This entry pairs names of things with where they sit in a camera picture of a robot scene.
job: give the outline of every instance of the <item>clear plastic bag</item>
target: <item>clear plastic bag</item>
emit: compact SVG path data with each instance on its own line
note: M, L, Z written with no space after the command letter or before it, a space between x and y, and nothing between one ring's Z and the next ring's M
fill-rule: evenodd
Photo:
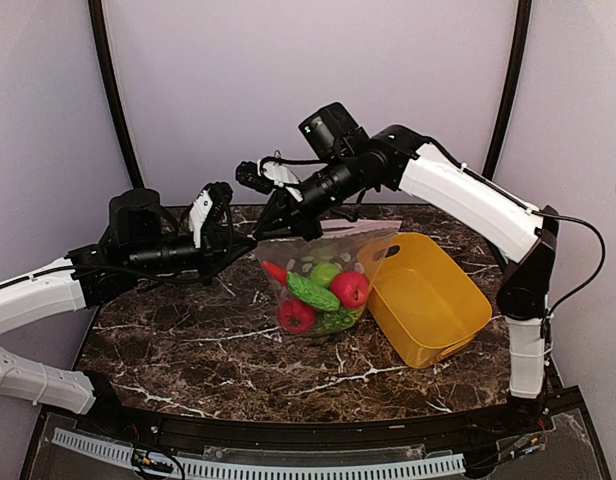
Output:
M255 250L277 298L279 325L294 335L328 335L357 323L401 221L321 225L317 240L268 240Z

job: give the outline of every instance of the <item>white cable track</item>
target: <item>white cable track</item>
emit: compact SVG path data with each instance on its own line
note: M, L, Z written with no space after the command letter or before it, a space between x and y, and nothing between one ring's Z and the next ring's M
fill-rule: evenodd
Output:
M111 443L61 428L55 429L52 443L111 465L132 468L130 459L133 449L128 443ZM164 478L181 477L177 466L167 457L155 453L151 454L151 458L173 466L174 470L169 476L161 474ZM466 471L462 454L348 467L274 467L208 462L187 457L176 458L184 467L187 479L204 480L419 480L461 474Z

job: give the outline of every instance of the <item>yellow basket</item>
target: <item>yellow basket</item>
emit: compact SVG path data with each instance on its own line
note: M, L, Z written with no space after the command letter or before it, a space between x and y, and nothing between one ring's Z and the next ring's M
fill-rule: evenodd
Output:
M400 234L394 246L399 250L381 265L368 309L403 361L426 368L470 343L490 321L492 308L427 236Z

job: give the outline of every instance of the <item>brown marble surface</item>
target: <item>brown marble surface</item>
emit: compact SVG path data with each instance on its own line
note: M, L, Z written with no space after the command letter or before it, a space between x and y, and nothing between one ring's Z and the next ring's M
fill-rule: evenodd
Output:
M247 228L259 207L234 207ZM483 239L427 205L364 206L434 239L493 304L467 348L424 370L404 365L369 314L326 338L284 334L254 254L211 287L164 285L106 305L79 369L105 372L125 405L220 419L349 422L481 408L505 401L505 324L494 306L500 273Z

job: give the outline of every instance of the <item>white wall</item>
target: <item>white wall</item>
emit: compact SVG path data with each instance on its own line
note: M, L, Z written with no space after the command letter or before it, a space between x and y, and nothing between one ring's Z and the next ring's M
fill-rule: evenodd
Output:
M616 0L535 2L498 183L597 225L608 264L559 308L555 358L579 384L616 478ZM595 237L564 225L558 298L595 268Z
M276 148L310 158L297 125L337 100L370 134L403 123L479 169L516 3L108 0L146 182L166 203L187 204L205 183L233 181L241 160ZM233 187L237 202L265 201Z
M0 280L96 242L108 198L126 188L86 2L0 2ZM90 316L57 316L0 344L70 367ZM19 478L37 413L0 397L0 480Z

